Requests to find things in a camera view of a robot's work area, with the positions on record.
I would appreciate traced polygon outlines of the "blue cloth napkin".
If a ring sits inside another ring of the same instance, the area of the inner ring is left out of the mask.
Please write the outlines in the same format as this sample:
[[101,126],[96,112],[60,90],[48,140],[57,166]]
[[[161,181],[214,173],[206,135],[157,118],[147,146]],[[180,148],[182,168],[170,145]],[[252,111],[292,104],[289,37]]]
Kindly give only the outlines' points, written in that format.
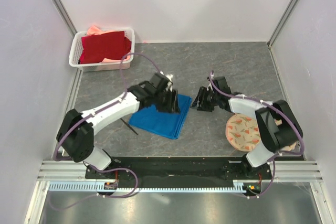
[[177,98],[180,114],[159,112],[152,105],[134,113],[129,124],[159,136],[178,139],[192,104],[192,98],[182,94],[179,94]]

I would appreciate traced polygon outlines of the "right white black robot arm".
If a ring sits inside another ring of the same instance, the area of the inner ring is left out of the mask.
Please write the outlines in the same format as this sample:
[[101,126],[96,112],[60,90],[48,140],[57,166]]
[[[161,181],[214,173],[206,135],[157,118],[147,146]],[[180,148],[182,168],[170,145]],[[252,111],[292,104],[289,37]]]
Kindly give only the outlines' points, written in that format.
[[208,87],[200,87],[191,105],[192,108],[206,112],[212,112],[216,106],[257,121],[261,143],[246,154],[246,162],[240,166],[240,172],[245,178],[254,178],[261,165],[281,153],[290,153],[285,148],[296,142],[300,143],[300,151],[292,153],[302,155],[304,152],[302,129],[286,101],[258,100],[239,92],[231,92],[230,88],[218,88],[210,84]]

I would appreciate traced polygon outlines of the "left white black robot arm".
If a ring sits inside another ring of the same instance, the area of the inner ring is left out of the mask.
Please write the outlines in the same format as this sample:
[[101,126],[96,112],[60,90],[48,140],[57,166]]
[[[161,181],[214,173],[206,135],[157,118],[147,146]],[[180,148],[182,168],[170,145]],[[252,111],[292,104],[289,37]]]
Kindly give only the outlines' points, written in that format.
[[63,148],[75,163],[85,162],[97,169],[103,178],[111,178],[115,165],[107,152],[95,146],[94,138],[102,129],[122,117],[154,106],[157,111],[179,114],[177,89],[171,81],[144,81],[130,86],[118,97],[90,110],[68,111],[57,133],[53,154],[58,161],[58,150]]

